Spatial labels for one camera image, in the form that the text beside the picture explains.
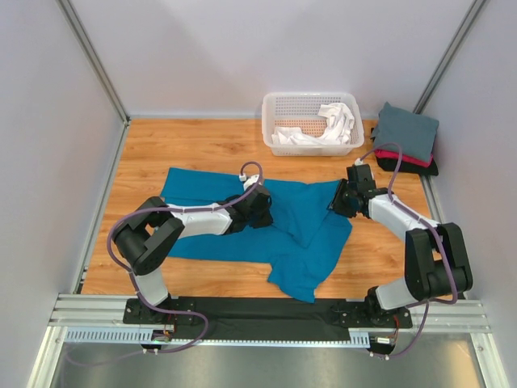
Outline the blue t shirt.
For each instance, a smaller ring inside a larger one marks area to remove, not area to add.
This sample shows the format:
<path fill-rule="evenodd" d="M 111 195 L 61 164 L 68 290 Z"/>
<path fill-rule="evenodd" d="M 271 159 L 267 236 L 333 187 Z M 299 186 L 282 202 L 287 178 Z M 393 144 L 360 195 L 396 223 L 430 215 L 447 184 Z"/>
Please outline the blue t shirt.
<path fill-rule="evenodd" d="M 316 288 L 335 269 L 352 232 L 350 221 L 328 208 L 338 182 L 268 179 L 265 186 L 272 200 L 270 226 L 183 238 L 170 256 L 270 264 L 269 282 L 289 297 L 313 303 Z"/>

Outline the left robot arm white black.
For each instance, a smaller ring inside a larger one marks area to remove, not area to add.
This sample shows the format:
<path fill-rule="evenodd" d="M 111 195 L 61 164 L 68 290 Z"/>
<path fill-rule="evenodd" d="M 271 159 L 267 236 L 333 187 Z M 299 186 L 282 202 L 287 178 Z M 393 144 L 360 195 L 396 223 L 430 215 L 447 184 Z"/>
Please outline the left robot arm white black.
<path fill-rule="evenodd" d="M 201 207 L 174 207 L 160 197 L 146 200 L 138 210 L 120 219 L 107 238 L 109 255 L 116 247 L 126 260 L 114 261 L 124 268 L 137 291 L 142 315 L 152 324 L 164 323 L 172 310 L 161 266 L 174 244 L 199 235 L 228 235 L 247 227 L 263 228 L 273 222 L 271 194 L 253 183 L 240 196 Z"/>

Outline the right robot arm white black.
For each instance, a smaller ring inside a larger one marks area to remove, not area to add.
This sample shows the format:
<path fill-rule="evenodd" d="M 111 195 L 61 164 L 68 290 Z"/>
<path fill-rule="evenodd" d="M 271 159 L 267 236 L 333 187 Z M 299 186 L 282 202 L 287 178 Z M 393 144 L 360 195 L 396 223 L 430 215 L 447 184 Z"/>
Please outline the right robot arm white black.
<path fill-rule="evenodd" d="M 353 218 L 362 215 L 380 223 L 405 244 L 404 276 L 372 287 L 364 299 L 364 317 L 382 326 L 394 313 L 423 302 L 443 302 L 473 287 L 473 274 L 461 228 L 439 223 L 407 207 L 390 188 L 379 188 L 368 164 L 347 168 L 329 210 Z"/>

